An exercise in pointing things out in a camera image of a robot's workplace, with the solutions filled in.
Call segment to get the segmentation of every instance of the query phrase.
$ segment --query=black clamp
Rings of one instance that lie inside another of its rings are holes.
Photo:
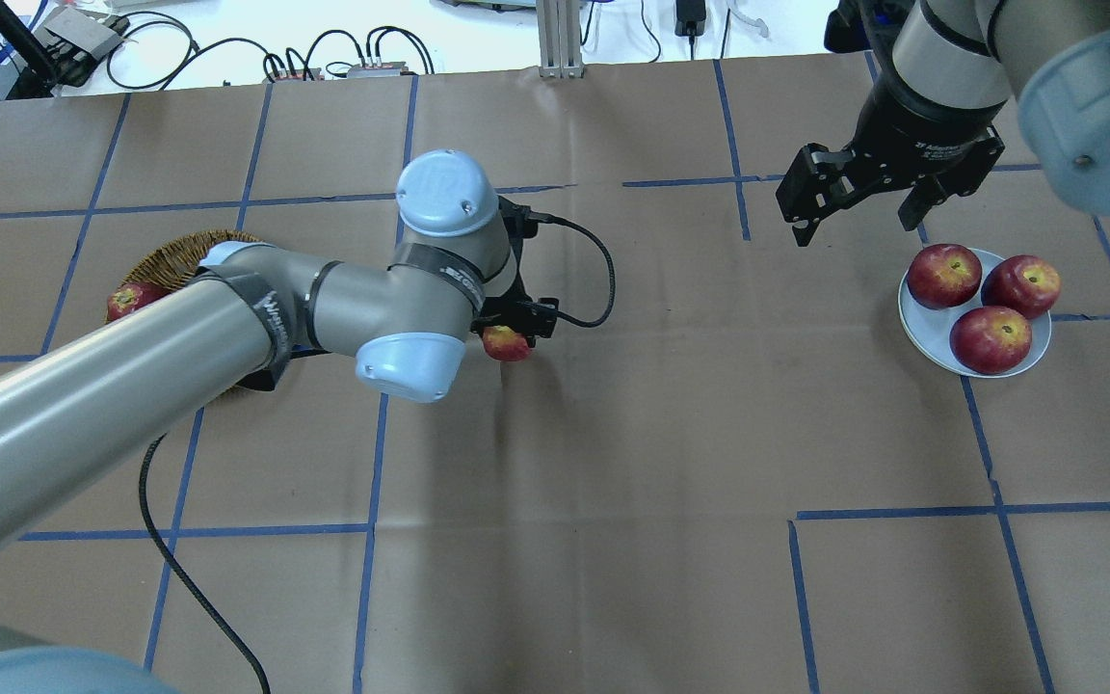
[[[482,271],[463,257],[435,245],[404,243],[397,248],[389,269],[397,265],[417,268],[440,278],[468,299],[474,306],[475,316],[482,312],[482,303],[486,302],[486,291],[482,289]]]
[[[274,391],[281,374],[290,364],[290,353],[294,350],[294,316],[278,300],[276,290],[260,273],[234,265],[202,266],[188,285],[198,281],[219,281],[234,290],[234,294],[255,311],[260,324],[264,325],[273,342],[273,351],[268,356],[264,369],[248,374],[238,385],[252,391]]]

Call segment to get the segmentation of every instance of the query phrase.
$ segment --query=white floor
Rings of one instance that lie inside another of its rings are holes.
[[[36,8],[36,0],[11,0],[24,12]],[[80,6],[93,6],[81,1]],[[727,0],[706,0],[709,18],[705,36],[697,41],[696,58],[722,54]],[[789,56],[824,52],[821,37],[825,18],[837,0],[737,0],[751,17],[765,19],[770,27],[767,39],[751,26],[733,21],[727,37],[726,57]],[[688,42],[675,37],[675,0],[612,0],[595,10],[583,59],[594,62],[646,62],[657,53],[657,46],[642,26],[642,8],[648,26],[662,43],[662,61],[687,61]],[[582,26],[591,3],[581,10]],[[258,40],[274,53],[296,48],[305,53],[327,28],[343,28],[364,40],[376,26],[401,26],[417,33],[435,62],[436,71],[518,70],[537,64],[537,17],[533,10],[496,12],[481,6],[451,6],[442,0],[292,0],[275,3],[266,0],[176,0],[162,3],[133,3],[120,12],[155,10],[171,13],[190,26],[202,46],[231,36]],[[151,28],[121,48],[114,57],[114,74],[128,84],[158,79],[181,61],[185,37],[165,27]],[[249,84],[263,79],[261,52],[245,43],[218,48],[193,62],[172,84],[172,89],[208,84]],[[392,34],[383,44],[383,57],[407,61],[420,70],[413,48],[401,36]],[[344,37],[330,37],[312,59],[313,66],[331,61],[354,61],[356,53]],[[84,88],[65,93],[121,91],[105,78],[104,68]]]

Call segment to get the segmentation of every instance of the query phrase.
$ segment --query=metal bracket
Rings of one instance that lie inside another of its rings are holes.
[[[537,0],[537,49],[542,77],[585,77],[581,61],[581,0]]]

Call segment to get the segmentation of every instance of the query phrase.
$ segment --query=plate with apples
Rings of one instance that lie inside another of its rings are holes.
[[[956,243],[926,247],[898,285],[898,316],[917,350],[944,369],[1007,378],[1033,368],[1052,341],[1061,276],[1035,255]]]

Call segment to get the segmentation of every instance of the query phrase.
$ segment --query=apple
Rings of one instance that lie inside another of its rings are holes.
[[[105,300],[105,321],[112,322],[169,294],[164,286],[148,281],[129,281]]]
[[[948,346],[966,369],[992,375],[1017,368],[1030,353],[1030,321],[1008,306],[979,306],[957,319]]]
[[[916,255],[907,289],[921,306],[948,309],[969,302],[982,281],[982,264],[966,245],[937,243]]]
[[[1026,320],[1036,320],[1061,298],[1061,273],[1036,255],[1013,255],[988,273],[982,281],[986,306],[1008,306]]]
[[[486,325],[482,329],[482,346],[491,359],[518,362],[529,355],[529,342],[507,325]]]

